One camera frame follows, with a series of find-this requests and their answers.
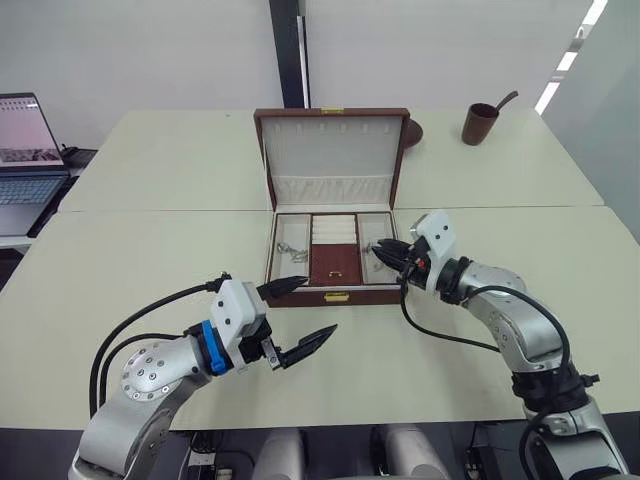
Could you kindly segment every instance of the white table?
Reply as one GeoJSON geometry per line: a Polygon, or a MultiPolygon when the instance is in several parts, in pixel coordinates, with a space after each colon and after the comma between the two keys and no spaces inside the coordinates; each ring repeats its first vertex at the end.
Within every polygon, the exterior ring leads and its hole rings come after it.
{"type": "MultiPolygon", "coordinates": [[[[420,112],[396,208],[602,205],[532,109],[505,111],[478,147],[465,111],[420,112]]],[[[118,124],[62,211],[270,210],[249,111],[137,111],[118,124]]]]}
{"type": "Polygon", "coordinates": [[[60,211],[270,210],[253,111],[136,111],[60,211]]]}
{"type": "MultiPolygon", "coordinates": [[[[421,213],[396,212],[404,237],[421,213]]],[[[615,215],[606,207],[449,213],[459,254],[519,272],[560,316],[578,368],[602,377],[590,393],[603,412],[639,409],[640,260],[615,215]]],[[[260,282],[270,222],[269,212],[56,215],[0,293],[0,426],[84,428],[90,362],[111,328],[222,269],[260,282]]],[[[162,308],[128,335],[181,332],[207,318],[211,301],[199,294],[162,308]]],[[[490,341],[460,308],[417,291],[409,301],[416,319],[435,330],[490,341]]],[[[421,335],[398,306],[274,309],[269,319],[285,348],[322,326],[339,328],[289,370],[271,372],[260,362],[215,379],[182,408],[174,428],[522,417],[498,355],[421,335]]]]}
{"type": "Polygon", "coordinates": [[[506,109],[487,138],[460,140],[466,112],[411,111],[424,130],[402,163],[396,208],[603,205],[533,109],[506,109]]]}

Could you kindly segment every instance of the brown leather jewelry box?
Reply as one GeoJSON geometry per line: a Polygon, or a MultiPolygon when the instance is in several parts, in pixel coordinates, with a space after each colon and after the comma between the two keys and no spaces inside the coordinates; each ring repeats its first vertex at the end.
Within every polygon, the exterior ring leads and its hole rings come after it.
{"type": "Polygon", "coordinates": [[[309,277],[269,306],[399,303],[397,273],[369,247],[396,238],[409,112],[260,109],[254,118],[275,212],[266,280],[309,277]]]}

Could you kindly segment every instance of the laptop screen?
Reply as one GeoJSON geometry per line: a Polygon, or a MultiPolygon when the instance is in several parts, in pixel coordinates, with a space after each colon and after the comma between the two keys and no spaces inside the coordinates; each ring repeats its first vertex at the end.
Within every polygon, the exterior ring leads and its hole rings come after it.
{"type": "Polygon", "coordinates": [[[62,165],[36,97],[0,96],[0,170],[62,165]]]}

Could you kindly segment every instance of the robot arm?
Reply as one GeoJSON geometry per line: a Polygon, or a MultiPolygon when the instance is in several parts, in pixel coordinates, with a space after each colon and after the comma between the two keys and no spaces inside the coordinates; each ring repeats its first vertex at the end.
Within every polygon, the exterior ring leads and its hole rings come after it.
{"type": "Polygon", "coordinates": [[[288,368],[311,355],[333,333],[323,328],[282,352],[271,340],[261,297],[279,296],[306,279],[277,280],[256,289],[225,279],[206,320],[181,338],[156,341],[127,361],[120,388],[93,416],[80,440],[69,479],[146,478],[178,409],[212,377],[266,357],[270,367],[288,368]]]}
{"type": "Polygon", "coordinates": [[[456,258],[455,233],[442,210],[420,218],[411,234],[413,245],[383,240],[373,250],[384,263],[402,271],[406,282],[466,308],[489,329],[513,373],[513,392],[523,399],[527,419],[535,421],[522,451],[529,447],[540,477],[628,473],[595,400],[585,393],[599,378],[580,375],[569,358],[566,369],[560,368],[563,347],[568,351],[564,332],[541,312],[552,314],[526,294],[522,278],[456,258]]]}

